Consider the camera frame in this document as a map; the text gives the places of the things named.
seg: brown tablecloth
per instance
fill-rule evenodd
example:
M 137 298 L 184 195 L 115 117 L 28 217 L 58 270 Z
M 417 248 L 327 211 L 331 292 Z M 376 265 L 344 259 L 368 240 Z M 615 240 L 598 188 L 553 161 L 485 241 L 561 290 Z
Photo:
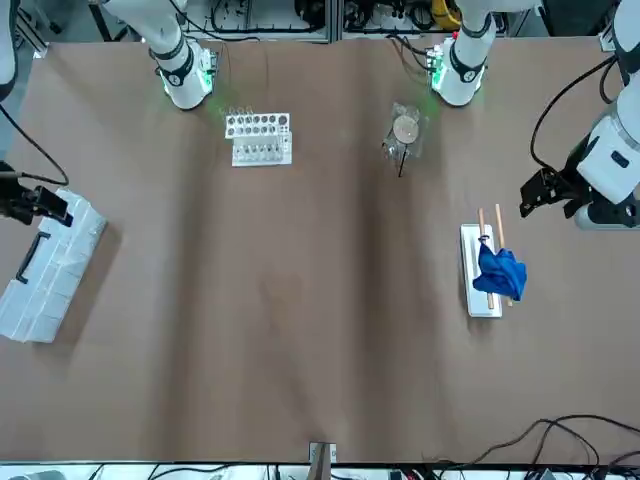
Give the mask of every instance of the brown tablecloth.
M 424 87 L 389 41 L 229 51 L 188 113 L 144 45 L 36 61 L 21 123 L 110 224 L 55 343 L 0 340 L 0 458 L 305 461 L 324 440 L 343 462 L 463 462 L 539 417 L 640 424 L 640 239 L 518 213 L 534 123 L 600 61 L 595 39 L 496 41 L 469 107 L 431 103 L 402 179 L 380 144 Z M 238 105 L 291 113 L 292 166 L 231 168 L 220 110 Z M 579 85 L 540 155 L 562 167 L 602 110 L 597 79 Z M 52 173 L 17 137 L 9 161 Z M 472 320 L 459 226 L 495 203 L 530 278 L 502 319 Z M 2 221 L 2 280 L 34 229 Z M 603 454 L 635 444 L 573 425 Z M 527 462 L 539 436 L 487 461 Z M 543 460 L 586 457 L 560 432 Z

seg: blue cloth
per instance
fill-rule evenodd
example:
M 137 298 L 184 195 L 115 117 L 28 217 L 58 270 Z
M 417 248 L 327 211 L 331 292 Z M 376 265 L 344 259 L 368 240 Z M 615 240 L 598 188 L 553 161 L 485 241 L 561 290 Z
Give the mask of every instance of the blue cloth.
M 518 263 L 511 250 L 502 248 L 494 255 L 489 247 L 481 244 L 478 266 L 482 274 L 473 281 L 473 288 L 511 297 L 516 301 L 522 299 L 527 283 L 527 266 Z

